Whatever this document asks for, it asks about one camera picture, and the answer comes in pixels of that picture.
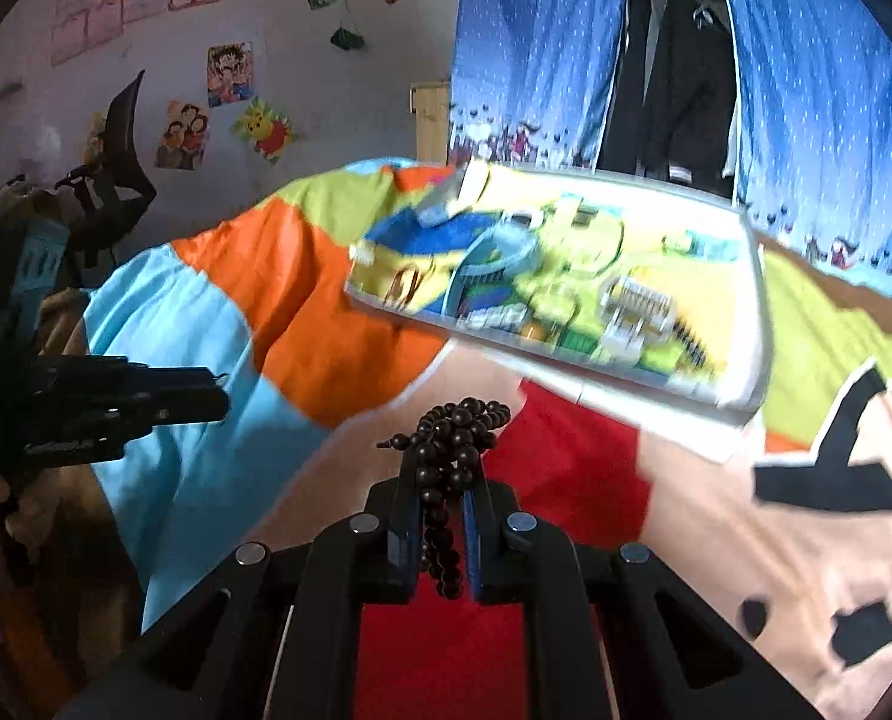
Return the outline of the white hair clip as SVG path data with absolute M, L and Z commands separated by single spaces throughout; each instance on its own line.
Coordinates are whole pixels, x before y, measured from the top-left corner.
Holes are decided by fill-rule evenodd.
M 530 319 L 530 309 L 522 302 L 516 302 L 516 304 L 492 305 L 485 309 L 470 310 L 462 317 L 462 325 L 475 332 L 496 330 L 496 332 L 519 333 L 528 319 Z

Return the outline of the silver claw hair clip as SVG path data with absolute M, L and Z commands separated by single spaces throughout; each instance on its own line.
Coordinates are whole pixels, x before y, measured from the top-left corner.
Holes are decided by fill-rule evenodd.
M 646 346 L 672 338 L 677 310 L 667 294 L 623 275 L 600 287 L 599 319 L 605 353 L 624 364 L 636 364 Z

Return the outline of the family cartoon sticker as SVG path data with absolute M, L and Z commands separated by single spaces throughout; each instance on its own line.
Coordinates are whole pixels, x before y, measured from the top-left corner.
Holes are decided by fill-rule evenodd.
M 195 103 L 171 101 L 166 125 L 156 148 L 155 166 L 171 171 L 195 171 L 202 165 L 210 137 L 210 110 Z

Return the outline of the white tray with cartoon lining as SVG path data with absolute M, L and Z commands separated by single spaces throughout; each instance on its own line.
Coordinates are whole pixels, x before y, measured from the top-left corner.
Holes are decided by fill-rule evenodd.
M 444 317 L 452 271 L 501 221 L 537 234 L 542 263 L 468 288 L 459 316 Z M 623 275 L 677 310 L 672 338 L 646 346 L 636 364 L 600 346 L 600 287 Z M 363 309 L 696 411 L 751 415 L 770 380 L 773 335 L 752 229 L 713 195 L 651 179 L 471 161 L 352 243 L 345 293 Z M 519 333 L 462 325 L 470 310 L 516 302 L 530 309 Z

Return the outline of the yellow bear sticker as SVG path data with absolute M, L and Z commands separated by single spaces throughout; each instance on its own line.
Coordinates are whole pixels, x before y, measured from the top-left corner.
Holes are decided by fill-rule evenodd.
M 290 119 L 262 98 L 249 101 L 231 125 L 231 133 L 270 164 L 277 164 L 285 149 L 295 141 Z

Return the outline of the wooden cabinet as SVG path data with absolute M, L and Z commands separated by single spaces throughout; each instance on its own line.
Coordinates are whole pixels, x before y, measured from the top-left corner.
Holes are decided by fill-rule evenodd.
M 415 156 L 420 163 L 447 163 L 449 82 L 413 83 L 409 108 L 415 121 Z

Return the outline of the dark hanging clothes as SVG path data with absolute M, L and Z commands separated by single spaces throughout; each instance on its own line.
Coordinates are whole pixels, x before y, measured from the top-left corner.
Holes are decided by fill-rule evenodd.
M 597 167 L 727 199 L 737 159 L 734 30 L 725 0 L 623 0 Z

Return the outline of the blue dotted right curtain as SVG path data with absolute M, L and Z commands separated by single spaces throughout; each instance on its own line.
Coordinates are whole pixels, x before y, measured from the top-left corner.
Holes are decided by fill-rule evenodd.
M 725 0 L 735 198 L 820 270 L 892 296 L 892 43 L 861 0 Z

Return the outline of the blue dotted curtain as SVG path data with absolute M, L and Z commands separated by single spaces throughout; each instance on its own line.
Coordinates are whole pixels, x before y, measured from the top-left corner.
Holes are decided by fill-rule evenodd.
M 861 0 L 725 0 L 735 198 L 820 270 L 892 296 L 892 43 Z
M 626 0 L 459 0 L 449 161 L 594 167 Z

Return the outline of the blue dotted left curtain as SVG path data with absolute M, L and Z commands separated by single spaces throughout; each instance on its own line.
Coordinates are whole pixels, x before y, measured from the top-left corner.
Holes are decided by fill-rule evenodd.
M 459 0 L 449 161 L 594 167 L 626 0 Z

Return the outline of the anime poster on wall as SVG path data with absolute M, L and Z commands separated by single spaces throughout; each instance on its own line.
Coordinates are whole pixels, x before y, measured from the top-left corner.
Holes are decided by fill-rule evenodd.
M 208 106 L 242 103 L 254 96 L 254 55 L 251 43 L 223 44 L 206 51 Z

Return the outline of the green wall ornament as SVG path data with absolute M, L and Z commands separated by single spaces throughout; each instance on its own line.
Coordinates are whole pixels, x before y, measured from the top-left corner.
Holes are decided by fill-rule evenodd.
M 366 46 L 366 41 L 364 41 L 364 37 L 358 31 L 352 31 L 340 26 L 330 36 L 330 44 L 338 47 L 340 50 L 345 50 L 345 52 L 352 52 L 352 50 L 363 49 Z

